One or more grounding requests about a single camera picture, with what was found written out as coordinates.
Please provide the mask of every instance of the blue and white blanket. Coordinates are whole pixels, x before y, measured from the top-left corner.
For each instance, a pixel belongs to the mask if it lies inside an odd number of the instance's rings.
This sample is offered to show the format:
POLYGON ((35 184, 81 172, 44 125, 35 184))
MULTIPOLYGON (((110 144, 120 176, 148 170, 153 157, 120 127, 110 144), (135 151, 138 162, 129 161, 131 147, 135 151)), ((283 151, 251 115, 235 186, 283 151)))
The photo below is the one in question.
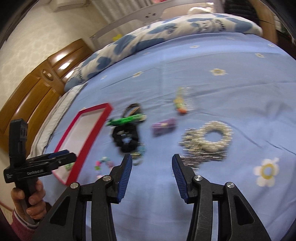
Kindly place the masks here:
POLYGON ((66 83, 65 92, 120 60, 156 44, 192 34, 219 32, 262 35, 262 29, 254 22, 230 14, 196 14, 152 23, 123 36, 80 63, 66 83))

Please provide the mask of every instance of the sleeve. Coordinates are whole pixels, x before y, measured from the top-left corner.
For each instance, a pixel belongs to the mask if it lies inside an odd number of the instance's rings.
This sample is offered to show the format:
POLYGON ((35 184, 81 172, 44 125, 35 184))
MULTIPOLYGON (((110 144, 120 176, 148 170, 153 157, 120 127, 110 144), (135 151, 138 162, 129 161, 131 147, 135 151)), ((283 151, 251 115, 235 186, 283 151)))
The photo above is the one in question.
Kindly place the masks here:
POLYGON ((21 241, 30 241, 38 225, 39 223, 30 224, 26 222, 19 216, 16 210, 13 211, 11 227, 21 241))

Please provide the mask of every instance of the wooden headboard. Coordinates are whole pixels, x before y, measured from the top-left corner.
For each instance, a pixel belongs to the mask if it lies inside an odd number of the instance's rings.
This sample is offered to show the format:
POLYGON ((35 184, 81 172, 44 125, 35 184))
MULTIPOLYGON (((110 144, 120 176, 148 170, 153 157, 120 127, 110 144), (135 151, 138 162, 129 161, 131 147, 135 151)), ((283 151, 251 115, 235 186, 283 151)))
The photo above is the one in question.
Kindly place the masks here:
POLYGON ((68 77, 92 53, 82 39, 76 40, 49 56, 23 79, 0 111, 0 148, 8 153, 10 121, 23 118, 28 123, 29 155, 41 125, 64 94, 68 77))

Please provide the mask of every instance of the screw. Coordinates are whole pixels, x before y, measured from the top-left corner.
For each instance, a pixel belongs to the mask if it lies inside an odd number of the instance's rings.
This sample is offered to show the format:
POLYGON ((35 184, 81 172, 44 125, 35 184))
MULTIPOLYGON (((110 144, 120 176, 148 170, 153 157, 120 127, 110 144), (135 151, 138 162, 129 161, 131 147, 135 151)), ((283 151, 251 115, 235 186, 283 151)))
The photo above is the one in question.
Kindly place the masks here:
POLYGON ((196 175, 196 176, 194 176, 194 180, 201 181, 202 180, 202 176, 196 175))
POLYGON ((70 185, 70 188, 72 188, 72 189, 78 188, 78 183, 72 183, 70 185))
POLYGON ((235 185, 231 182, 228 182, 228 183, 226 183, 226 186, 229 188, 234 188, 235 185))
POLYGON ((103 181, 105 181, 105 182, 108 182, 108 181, 110 181, 111 180, 111 177, 110 176, 103 176, 103 181))

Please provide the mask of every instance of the blue bed sheet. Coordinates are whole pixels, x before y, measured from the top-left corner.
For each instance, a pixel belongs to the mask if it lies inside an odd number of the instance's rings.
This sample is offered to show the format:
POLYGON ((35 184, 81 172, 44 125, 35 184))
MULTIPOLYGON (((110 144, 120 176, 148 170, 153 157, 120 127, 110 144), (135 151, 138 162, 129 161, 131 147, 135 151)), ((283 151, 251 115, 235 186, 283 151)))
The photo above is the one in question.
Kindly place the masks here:
MULTIPOLYGON (((133 166, 126 195, 112 205, 118 241, 186 240, 192 205, 180 198, 172 175, 173 154, 187 128, 222 121, 234 130, 223 161, 203 163, 199 174, 210 182, 234 182, 249 201, 272 241, 280 240, 296 217, 296 61, 269 41, 241 33, 207 33, 181 37, 138 52, 88 81, 56 128, 46 152, 53 152, 77 112, 109 102, 119 117, 140 103, 147 120, 139 125, 147 151, 133 166), (173 99, 179 86, 193 86, 197 110, 178 116, 173 99), (176 117, 174 132, 153 137, 151 124, 176 117), (272 182, 262 178, 262 167, 272 182)), ((78 177, 96 180, 95 161, 108 156, 119 164, 123 155, 103 127, 78 177)), ((103 166, 103 174, 108 174, 103 166)), ((53 204, 65 189, 53 176, 42 178, 45 199, 53 204)), ((217 240, 217 204, 213 237, 217 240)), ((90 205, 87 236, 90 239, 90 205)))

